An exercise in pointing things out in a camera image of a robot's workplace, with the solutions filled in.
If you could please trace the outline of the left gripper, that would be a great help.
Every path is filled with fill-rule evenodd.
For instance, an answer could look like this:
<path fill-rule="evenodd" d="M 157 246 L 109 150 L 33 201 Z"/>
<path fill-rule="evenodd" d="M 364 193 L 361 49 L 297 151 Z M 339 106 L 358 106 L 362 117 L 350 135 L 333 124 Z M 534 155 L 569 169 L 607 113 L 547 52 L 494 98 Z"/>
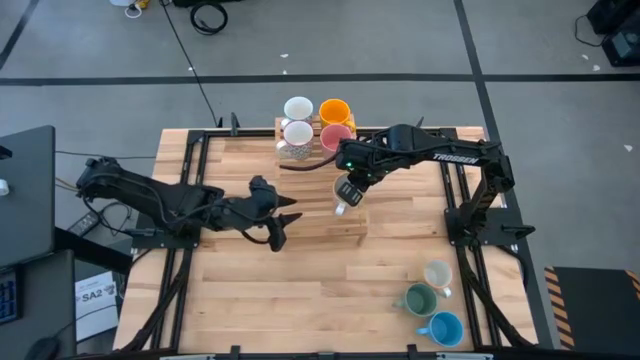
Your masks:
<path fill-rule="evenodd" d="M 228 197 L 221 200 L 219 227 L 240 231 L 247 240 L 256 244 L 268 244 L 273 252 L 279 252 L 286 242 L 284 228 L 303 214 L 298 212 L 274 216 L 274 213 L 278 208 L 296 204 L 297 200 L 279 195 L 275 187 L 260 175 L 250 180 L 249 191 L 250 196 L 246 198 Z M 266 241 L 259 241 L 246 233 L 255 226 L 267 227 L 269 237 Z"/>

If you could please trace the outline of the plain pink mug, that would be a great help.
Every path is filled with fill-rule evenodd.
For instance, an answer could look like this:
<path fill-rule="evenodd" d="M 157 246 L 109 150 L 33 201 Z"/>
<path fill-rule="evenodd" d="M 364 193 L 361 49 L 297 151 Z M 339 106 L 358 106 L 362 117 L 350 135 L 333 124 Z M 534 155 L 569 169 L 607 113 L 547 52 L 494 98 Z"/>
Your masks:
<path fill-rule="evenodd" d="M 351 139 L 353 134 L 351 129 L 344 125 L 331 124 L 326 126 L 320 133 L 322 153 L 325 159 L 335 155 L 342 139 Z"/>

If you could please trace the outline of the plain yellow mug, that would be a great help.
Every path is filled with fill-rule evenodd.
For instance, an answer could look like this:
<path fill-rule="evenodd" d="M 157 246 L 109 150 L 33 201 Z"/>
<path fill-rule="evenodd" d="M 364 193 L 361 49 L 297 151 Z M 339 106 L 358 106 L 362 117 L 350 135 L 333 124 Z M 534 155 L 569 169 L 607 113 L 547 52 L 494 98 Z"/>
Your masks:
<path fill-rule="evenodd" d="M 349 105 L 341 99 L 331 98 L 324 101 L 319 108 L 319 117 L 323 128 L 329 125 L 342 125 L 356 132 L 356 125 L 352 118 Z"/>

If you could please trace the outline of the white mug grey diamond pattern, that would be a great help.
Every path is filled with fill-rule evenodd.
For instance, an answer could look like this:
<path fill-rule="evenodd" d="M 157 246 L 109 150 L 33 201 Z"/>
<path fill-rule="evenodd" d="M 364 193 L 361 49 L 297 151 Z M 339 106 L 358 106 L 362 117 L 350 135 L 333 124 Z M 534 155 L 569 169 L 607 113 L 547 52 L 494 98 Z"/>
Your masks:
<path fill-rule="evenodd" d="M 314 131 L 304 120 L 283 119 L 280 122 L 282 139 L 276 144 L 281 159 L 305 160 L 313 148 Z"/>

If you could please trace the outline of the white mug blue lattice pattern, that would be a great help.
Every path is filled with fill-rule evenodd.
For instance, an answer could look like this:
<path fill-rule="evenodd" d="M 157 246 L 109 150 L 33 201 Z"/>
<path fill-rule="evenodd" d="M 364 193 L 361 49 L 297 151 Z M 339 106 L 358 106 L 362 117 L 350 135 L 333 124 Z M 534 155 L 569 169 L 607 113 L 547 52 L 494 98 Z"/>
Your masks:
<path fill-rule="evenodd" d="M 284 104 L 283 111 L 285 118 L 280 122 L 281 126 L 288 123 L 302 121 L 308 124 L 312 123 L 313 103 L 306 97 L 296 96 L 287 100 Z"/>

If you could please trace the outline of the white mug yellow dots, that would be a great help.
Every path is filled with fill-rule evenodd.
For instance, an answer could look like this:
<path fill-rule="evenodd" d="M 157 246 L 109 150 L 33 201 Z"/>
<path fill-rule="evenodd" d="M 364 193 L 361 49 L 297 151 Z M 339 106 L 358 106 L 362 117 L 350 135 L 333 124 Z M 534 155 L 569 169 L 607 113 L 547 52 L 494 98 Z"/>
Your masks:
<path fill-rule="evenodd" d="M 452 269 L 448 262 L 432 260 L 424 267 L 424 278 L 428 285 L 444 298 L 452 296 L 450 284 L 453 280 Z"/>

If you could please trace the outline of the plain green mug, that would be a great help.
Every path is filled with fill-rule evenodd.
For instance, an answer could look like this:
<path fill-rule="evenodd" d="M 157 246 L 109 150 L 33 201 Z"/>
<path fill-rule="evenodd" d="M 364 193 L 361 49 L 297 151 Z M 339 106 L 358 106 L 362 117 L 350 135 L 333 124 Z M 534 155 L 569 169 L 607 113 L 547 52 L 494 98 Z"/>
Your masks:
<path fill-rule="evenodd" d="M 425 283 L 413 283 L 392 306 L 404 309 L 413 316 L 427 318 L 436 312 L 438 295 Z"/>

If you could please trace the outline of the plain blue mug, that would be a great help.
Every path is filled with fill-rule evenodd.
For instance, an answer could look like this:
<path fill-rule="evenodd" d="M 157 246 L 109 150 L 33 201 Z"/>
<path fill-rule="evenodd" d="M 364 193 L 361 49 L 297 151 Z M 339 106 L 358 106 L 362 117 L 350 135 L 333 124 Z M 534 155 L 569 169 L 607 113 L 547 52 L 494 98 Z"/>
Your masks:
<path fill-rule="evenodd" d="M 421 328 L 415 330 L 417 335 L 426 336 L 443 347 L 456 347 L 464 338 L 464 325 L 452 312 L 440 311 L 432 315 Z"/>

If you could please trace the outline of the wooden slatted rack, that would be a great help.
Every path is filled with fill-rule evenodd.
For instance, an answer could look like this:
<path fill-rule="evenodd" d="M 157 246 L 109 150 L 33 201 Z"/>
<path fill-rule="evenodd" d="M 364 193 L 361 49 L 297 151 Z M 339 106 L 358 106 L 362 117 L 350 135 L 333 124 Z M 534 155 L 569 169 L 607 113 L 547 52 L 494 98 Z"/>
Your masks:
<path fill-rule="evenodd" d="M 333 164 L 309 172 L 285 170 L 288 166 L 310 166 L 324 160 L 320 141 L 321 121 L 312 120 L 314 132 L 311 153 L 304 160 L 289 159 L 284 149 L 276 150 L 277 192 L 294 198 L 297 203 L 282 209 L 284 214 L 298 213 L 302 216 L 285 228 L 287 241 L 285 252 L 336 250 L 357 248 L 368 233 L 366 206 L 361 202 L 357 207 L 348 207 L 343 214 L 335 213 L 339 205 L 334 195 L 334 183 L 343 172 Z"/>

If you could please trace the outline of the black power adapter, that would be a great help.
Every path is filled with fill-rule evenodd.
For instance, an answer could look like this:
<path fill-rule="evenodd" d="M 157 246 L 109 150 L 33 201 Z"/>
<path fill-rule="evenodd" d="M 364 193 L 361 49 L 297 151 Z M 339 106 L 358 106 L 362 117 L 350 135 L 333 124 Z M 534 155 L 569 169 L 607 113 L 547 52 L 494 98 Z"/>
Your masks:
<path fill-rule="evenodd" d="M 93 229 L 95 229 L 100 224 L 99 216 L 93 212 L 86 213 L 79 220 L 74 222 L 67 231 L 79 236 L 84 237 L 88 233 L 90 233 Z"/>

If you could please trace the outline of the white printed paper sheet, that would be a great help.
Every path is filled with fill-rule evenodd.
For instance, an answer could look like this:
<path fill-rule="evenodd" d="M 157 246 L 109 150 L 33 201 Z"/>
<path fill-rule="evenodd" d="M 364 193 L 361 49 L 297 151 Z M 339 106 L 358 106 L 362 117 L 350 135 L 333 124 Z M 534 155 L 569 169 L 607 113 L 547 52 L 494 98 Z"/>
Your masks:
<path fill-rule="evenodd" d="M 117 285 L 111 272 L 75 283 L 77 342 L 117 327 L 117 298 Z"/>

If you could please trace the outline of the hazard striped floor mat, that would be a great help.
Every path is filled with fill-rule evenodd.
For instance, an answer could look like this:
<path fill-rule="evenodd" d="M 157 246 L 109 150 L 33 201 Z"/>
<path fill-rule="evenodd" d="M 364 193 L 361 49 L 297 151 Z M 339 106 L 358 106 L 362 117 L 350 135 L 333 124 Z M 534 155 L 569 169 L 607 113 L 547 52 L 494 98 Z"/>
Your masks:
<path fill-rule="evenodd" d="M 563 350 L 640 360 L 640 275 L 547 267 L 544 277 Z"/>

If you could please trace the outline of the black computer mouse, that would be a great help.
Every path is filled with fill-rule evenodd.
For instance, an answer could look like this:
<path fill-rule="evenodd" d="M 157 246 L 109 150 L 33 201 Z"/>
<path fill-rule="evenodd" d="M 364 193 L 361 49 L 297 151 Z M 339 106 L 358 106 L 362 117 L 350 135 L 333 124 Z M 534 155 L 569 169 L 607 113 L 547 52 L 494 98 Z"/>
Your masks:
<path fill-rule="evenodd" d="M 24 360 L 55 360 L 59 350 L 60 340 L 57 337 L 43 337 L 31 345 Z"/>

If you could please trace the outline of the black equipment box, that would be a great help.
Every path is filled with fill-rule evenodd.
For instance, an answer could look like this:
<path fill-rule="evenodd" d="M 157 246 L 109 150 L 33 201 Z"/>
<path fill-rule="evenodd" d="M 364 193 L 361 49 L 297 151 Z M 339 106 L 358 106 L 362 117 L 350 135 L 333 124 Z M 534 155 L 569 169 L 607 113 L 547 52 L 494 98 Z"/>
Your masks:
<path fill-rule="evenodd" d="M 613 67 L 640 66 L 640 0 L 597 0 L 587 19 Z"/>

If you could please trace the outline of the blue keypad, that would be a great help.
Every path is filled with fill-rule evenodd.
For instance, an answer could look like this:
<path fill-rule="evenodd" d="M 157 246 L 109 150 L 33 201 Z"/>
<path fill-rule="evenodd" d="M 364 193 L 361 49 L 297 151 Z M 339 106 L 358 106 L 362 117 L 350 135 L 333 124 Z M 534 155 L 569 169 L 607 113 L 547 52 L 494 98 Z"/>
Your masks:
<path fill-rule="evenodd" d="M 19 290 L 15 280 L 0 281 L 0 325 L 21 316 Z"/>

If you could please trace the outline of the black aluminium table frame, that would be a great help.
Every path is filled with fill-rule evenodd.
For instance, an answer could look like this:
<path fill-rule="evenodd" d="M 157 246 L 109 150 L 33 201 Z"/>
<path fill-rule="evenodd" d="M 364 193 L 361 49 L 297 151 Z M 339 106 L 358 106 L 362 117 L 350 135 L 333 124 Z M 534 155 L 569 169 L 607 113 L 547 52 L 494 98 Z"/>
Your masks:
<path fill-rule="evenodd" d="M 275 135 L 215 131 L 188 173 L 230 195 L 246 195 L 256 174 L 276 186 Z M 368 233 L 357 248 L 274 253 L 236 232 L 204 232 L 192 255 L 180 351 L 433 350 L 415 332 L 423 320 L 392 304 L 429 261 L 457 261 L 446 237 L 446 188 L 434 162 L 388 176 L 364 199 Z"/>

